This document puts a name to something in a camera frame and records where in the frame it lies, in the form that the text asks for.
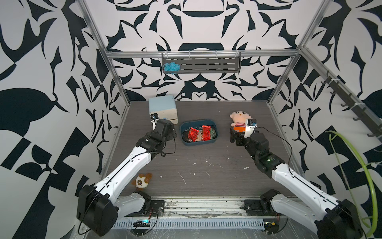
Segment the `red foil tea bag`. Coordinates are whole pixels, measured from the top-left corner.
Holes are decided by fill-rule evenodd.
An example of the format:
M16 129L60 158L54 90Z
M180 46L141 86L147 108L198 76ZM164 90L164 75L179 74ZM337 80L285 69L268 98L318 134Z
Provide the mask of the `red foil tea bag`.
M198 135L199 135L199 130L193 128L193 127L190 127L189 128L189 131L188 131L188 139L190 142L195 142L198 138Z

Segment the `red long tea sachet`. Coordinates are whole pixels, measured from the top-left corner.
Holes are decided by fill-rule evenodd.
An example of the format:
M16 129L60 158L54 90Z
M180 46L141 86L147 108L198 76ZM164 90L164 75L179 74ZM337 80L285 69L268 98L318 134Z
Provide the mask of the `red long tea sachet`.
M202 126L202 141L211 140L211 126L203 125Z

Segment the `green label tea bag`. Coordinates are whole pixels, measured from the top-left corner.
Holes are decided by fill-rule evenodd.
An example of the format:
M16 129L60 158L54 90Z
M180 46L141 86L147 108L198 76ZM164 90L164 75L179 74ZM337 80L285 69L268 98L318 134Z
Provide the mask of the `green label tea bag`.
M211 129L210 129L210 139L216 139L217 138L217 133L216 133L216 129L211 126Z

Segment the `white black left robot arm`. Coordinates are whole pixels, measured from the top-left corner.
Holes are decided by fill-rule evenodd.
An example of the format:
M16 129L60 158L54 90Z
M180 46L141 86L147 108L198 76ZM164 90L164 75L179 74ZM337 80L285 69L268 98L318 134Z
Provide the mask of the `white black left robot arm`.
M150 212L151 197L139 191L120 197L136 174L163 151L166 142L177 136L174 124L167 119L152 121L153 130L140 138L127 158L95 185L85 185L79 192L77 219L98 236L106 235L116 221L130 214Z

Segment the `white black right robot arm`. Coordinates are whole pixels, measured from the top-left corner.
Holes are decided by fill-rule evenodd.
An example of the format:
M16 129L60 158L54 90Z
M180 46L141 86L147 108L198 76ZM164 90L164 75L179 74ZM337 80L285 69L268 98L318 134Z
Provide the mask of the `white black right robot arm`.
M230 141L247 150L260 172L303 202L297 203L277 190L269 190L261 196L265 208L293 219L320 239L361 239L365 236L355 205L328 195L294 172L270 151L264 134L255 129L251 130L251 135L230 129Z

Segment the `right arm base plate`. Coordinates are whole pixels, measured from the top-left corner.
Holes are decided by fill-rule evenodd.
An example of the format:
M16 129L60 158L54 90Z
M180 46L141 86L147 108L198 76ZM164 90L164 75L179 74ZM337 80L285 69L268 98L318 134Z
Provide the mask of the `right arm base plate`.
M248 216L276 216L270 201L266 199L245 200L243 209Z

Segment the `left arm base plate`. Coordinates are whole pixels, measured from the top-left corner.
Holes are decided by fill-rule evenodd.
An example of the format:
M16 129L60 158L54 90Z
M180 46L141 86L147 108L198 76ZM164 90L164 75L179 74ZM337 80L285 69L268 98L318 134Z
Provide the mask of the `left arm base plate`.
M165 201L164 200L151 200L150 204L146 203L143 209L139 212L129 214L129 217L148 217L161 216L164 213Z

